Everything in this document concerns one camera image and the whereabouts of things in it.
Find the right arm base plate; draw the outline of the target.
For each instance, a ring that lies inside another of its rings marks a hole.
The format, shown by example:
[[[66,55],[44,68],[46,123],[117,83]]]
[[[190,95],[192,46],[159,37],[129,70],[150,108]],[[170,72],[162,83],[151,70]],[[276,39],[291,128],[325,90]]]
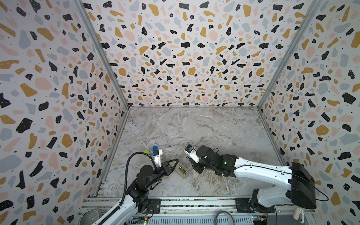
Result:
[[[251,198],[235,198],[235,208],[238,213],[274,213],[274,206],[266,208],[258,203],[251,204]]]

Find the white remote control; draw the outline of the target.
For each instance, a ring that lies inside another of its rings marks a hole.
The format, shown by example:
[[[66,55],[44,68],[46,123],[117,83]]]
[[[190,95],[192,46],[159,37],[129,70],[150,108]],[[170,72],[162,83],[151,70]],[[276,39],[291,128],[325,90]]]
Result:
[[[189,171],[188,169],[181,163],[178,162],[176,167],[175,167],[175,171],[184,179],[186,180],[189,176]]]

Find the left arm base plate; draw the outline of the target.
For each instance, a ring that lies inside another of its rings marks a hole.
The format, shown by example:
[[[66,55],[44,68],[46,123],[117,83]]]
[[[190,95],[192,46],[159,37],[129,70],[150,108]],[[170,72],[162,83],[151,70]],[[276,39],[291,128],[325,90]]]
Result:
[[[161,206],[160,198],[150,198],[144,200],[142,203],[138,205],[138,214],[159,214]]]

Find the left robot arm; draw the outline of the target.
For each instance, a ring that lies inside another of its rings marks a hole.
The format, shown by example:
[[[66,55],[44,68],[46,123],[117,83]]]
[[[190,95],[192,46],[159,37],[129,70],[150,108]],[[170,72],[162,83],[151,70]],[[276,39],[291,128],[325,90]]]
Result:
[[[153,213],[148,208],[149,190],[155,188],[162,178],[171,175],[178,159],[166,161],[161,167],[143,166],[133,182],[124,191],[123,197],[107,213],[99,218],[95,225],[124,225],[138,213]]]

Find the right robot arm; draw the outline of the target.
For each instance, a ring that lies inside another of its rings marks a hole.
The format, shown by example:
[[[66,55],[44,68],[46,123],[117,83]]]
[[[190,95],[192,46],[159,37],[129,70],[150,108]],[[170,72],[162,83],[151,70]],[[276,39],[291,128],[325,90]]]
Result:
[[[219,155],[204,145],[198,150],[188,145],[184,151],[198,174],[208,169],[219,177],[250,178],[274,185],[268,189],[255,188],[250,198],[238,203],[239,212],[264,212],[276,205],[291,203],[308,210],[317,207],[315,180],[302,164],[267,165],[235,155]]]

